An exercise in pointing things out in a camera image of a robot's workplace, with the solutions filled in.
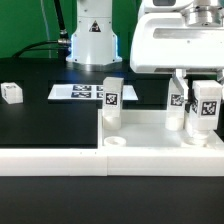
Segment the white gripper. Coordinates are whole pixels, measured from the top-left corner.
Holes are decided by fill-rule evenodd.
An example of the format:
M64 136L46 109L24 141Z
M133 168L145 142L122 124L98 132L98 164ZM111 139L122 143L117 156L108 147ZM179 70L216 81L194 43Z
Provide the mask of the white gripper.
M142 0L130 67L136 73L176 69L172 79L187 102L186 70L224 69L224 5L220 0ZM224 86L224 70L217 72L217 82Z

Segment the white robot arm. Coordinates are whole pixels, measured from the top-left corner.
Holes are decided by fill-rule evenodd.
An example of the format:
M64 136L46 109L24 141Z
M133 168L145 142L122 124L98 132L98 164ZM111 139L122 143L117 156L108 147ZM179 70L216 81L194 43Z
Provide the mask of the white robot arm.
M112 30L112 0L77 0L77 29L67 62L98 71L122 61ZM214 72L224 82L224 6L220 0L142 0L130 67L171 72L184 98L187 74Z

